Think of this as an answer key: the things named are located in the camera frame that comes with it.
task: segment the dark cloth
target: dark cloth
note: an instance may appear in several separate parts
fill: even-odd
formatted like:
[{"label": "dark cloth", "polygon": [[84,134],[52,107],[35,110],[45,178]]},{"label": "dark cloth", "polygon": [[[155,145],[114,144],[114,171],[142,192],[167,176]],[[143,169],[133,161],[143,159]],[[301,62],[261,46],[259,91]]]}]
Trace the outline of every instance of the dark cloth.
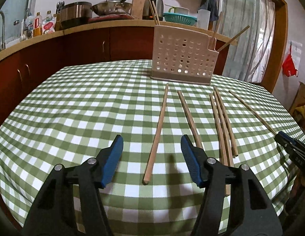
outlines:
[{"label": "dark cloth", "polygon": [[217,2],[216,0],[202,0],[201,5],[199,7],[200,9],[208,10],[210,11],[210,19],[209,21],[216,21],[219,18],[218,15],[218,8],[217,8]]}]

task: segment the red bag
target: red bag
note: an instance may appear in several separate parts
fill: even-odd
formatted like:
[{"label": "red bag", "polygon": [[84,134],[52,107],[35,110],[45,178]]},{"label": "red bag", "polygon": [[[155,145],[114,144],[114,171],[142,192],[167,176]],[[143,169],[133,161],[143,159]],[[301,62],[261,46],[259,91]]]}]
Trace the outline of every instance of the red bag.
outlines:
[{"label": "red bag", "polygon": [[290,77],[292,75],[295,75],[296,77],[298,77],[299,73],[298,73],[298,70],[296,70],[296,68],[294,67],[294,62],[293,62],[292,56],[291,56],[291,49],[292,49],[292,45],[290,44],[289,54],[282,64],[282,71],[288,77]]}]

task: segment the pot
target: pot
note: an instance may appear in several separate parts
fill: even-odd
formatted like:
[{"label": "pot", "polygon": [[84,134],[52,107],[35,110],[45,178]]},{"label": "pot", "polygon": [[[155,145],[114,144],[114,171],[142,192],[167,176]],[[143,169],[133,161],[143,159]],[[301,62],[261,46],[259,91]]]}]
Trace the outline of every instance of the pot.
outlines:
[{"label": "pot", "polygon": [[123,2],[121,0],[105,0],[92,6],[92,11],[98,16],[111,14],[126,14],[132,7],[131,3]]},{"label": "pot", "polygon": [[92,18],[92,4],[89,2],[75,2],[62,7],[60,23],[63,29],[87,24]]}]

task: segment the wooden countertop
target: wooden countertop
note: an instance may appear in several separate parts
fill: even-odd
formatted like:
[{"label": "wooden countertop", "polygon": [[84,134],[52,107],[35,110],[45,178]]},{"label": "wooden countertop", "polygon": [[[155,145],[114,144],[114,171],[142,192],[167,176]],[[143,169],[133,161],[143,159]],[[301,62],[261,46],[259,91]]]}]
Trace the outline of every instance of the wooden countertop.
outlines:
[{"label": "wooden countertop", "polygon": [[[198,31],[201,33],[205,33],[208,34],[209,36],[213,35],[212,31],[208,31],[205,29],[201,29],[201,28],[197,28],[197,27],[193,27],[193,26],[188,26],[188,25],[183,25],[183,24],[178,24],[178,23],[172,23],[172,22],[160,22],[161,25],[165,25],[165,26],[173,26],[173,27],[180,27],[180,28],[185,28],[185,29],[189,29],[189,30],[193,30],[193,31]],[[67,35],[67,34],[73,34],[73,33],[77,33],[77,32],[81,32],[81,31],[87,31],[87,30],[92,30],[92,29],[99,29],[99,28],[110,28],[110,27],[130,27],[130,26],[134,26],[134,27],[154,27],[155,23],[153,20],[114,20],[114,21],[104,21],[104,22],[97,22],[97,23],[91,23],[91,24],[86,24],[86,25],[82,25],[82,26],[78,26],[78,27],[73,27],[73,28],[69,28],[66,30],[61,30],[61,31],[57,31],[55,33],[52,34],[45,34],[45,35],[41,35],[41,36],[37,36],[34,38],[31,38],[29,40],[17,43],[9,48],[6,48],[5,50],[0,52],[0,61],[5,59],[6,57],[12,55],[13,53],[22,50],[23,48],[26,48],[30,45],[42,42],[42,41],[46,41],[52,38],[56,38],[56,37],[60,37],[63,35]],[[216,38],[220,41],[223,42],[228,42],[230,40],[229,37],[226,37],[224,35],[221,34],[217,34]],[[232,45],[237,46],[238,42],[237,41],[233,41],[231,43]]]}]

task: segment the curtain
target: curtain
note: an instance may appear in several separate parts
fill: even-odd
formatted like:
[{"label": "curtain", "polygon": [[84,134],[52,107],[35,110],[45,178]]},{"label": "curtain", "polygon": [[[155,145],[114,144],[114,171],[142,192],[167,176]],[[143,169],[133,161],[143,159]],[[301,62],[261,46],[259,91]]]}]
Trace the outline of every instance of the curtain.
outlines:
[{"label": "curtain", "polygon": [[223,12],[218,33],[232,38],[247,25],[238,46],[229,47],[223,76],[262,81],[273,43],[275,4],[271,0],[217,0]]},{"label": "curtain", "polygon": [[246,26],[250,28],[230,45],[223,76],[244,80],[255,53],[259,25],[260,0],[222,0],[223,20],[218,33],[232,38]]},{"label": "curtain", "polygon": [[245,81],[260,83],[269,60],[275,29],[275,4],[271,0],[261,0],[261,27],[258,33],[257,52],[253,67]]}]

